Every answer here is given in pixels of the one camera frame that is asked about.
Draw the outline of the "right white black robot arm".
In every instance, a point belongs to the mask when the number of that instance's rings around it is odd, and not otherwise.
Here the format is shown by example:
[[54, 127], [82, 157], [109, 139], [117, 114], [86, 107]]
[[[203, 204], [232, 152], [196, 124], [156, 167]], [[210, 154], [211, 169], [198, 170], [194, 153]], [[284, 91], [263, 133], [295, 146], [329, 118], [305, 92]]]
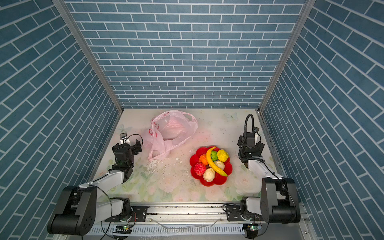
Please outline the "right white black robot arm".
[[245, 132], [238, 140], [239, 159], [255, 175], [262, 177], [261, 196], [244, 197], [242, 213], [261, 216], [266, 223], [298, 223], [301, 220], [295, 181], [272, 171], [257, 149], [259, 134]]

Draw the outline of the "beige fake fruit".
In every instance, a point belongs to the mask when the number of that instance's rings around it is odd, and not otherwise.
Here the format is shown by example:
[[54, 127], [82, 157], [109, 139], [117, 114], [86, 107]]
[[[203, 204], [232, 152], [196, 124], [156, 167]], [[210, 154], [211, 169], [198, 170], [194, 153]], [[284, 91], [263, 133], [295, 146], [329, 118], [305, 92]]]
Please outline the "beige fake fruit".
[[225, 164], [221, 161], [214, 161], [214, 164], [220, 168], [221, 170], [224, 170], [225, 169]]
[[203, 174], [203, 179], [210, 183], [215, 179], [216, 172], [212, 168], [206, 169], [205, 173]]

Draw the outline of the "orange fake fruit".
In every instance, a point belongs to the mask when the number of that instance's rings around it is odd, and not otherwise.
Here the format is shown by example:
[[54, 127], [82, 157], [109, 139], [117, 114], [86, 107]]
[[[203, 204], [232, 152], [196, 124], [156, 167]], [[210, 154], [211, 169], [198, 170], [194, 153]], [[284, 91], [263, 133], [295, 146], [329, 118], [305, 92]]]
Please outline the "orange fake fruit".
[[207, 166], [208, 165], [207, 155], [206, 154], [201, 155], [199, 157], [199, 162]]

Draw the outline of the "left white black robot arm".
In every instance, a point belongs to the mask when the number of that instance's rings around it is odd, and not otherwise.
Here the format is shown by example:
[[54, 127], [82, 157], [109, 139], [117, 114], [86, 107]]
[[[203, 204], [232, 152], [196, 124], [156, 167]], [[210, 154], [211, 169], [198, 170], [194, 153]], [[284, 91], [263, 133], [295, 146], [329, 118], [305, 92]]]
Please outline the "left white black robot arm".
[[112, 198], [107, 192], [127, 182], [135, 166], [134, 156], [144, 141], [124, 139], [112, 147], [115, 163], [102, 177], [79, 186], [65, 187], [48, 221], [54, 235], [84, 236], [99, 222], [129, 222], [135, 216], [129, 198]]

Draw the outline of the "yellow fake lemon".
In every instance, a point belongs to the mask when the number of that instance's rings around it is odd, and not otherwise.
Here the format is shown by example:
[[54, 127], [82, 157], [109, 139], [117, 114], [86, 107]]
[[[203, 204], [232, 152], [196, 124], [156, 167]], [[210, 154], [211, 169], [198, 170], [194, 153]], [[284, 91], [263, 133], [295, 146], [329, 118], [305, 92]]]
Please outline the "yellow fake lemon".
[[219, 150], [217, 152], [217, 158], [219, 161], [225, 163], [230, 158], [230, 156], [225, 150]]

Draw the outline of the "pink plastic bag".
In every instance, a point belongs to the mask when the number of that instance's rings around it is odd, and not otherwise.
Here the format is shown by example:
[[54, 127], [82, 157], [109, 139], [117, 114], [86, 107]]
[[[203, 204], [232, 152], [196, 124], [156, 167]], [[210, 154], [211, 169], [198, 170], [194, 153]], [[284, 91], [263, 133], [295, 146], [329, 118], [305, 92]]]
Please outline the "pink plastic bag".
[[178, 110], [166, 111], [153, 118], [150, 124], [143, 135], [144, 147], [149, 151], [149, 161], [165, 159], [198, 129], [198, 121], [193, 115]]

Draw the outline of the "green fake kiwi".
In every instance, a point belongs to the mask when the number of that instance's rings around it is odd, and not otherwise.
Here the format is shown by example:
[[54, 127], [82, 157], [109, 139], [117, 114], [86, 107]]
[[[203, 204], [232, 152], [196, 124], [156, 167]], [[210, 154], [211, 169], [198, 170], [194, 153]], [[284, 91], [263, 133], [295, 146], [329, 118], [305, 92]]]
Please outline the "green fake kiwi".
[[211, 156], [211, 160], [212, 160], [213, 162], [219, 160], [219, 158], [218, 158], [218, 152], [217, 152], [217, 151], [211, 151], [210, 156]]

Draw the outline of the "red fake strawberry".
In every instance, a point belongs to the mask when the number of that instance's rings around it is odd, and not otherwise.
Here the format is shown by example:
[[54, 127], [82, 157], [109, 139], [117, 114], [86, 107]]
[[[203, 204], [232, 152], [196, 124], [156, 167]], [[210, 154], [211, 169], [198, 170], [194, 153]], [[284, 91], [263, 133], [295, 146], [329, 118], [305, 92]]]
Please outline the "red fake strawberry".
[[194, 173], [197, 175], [197, 176], [202, 176], [205, 171], [206, 171], [207, 167], [203, 164], [203, 163], [196, 163], [195, 166], [194, 166]]

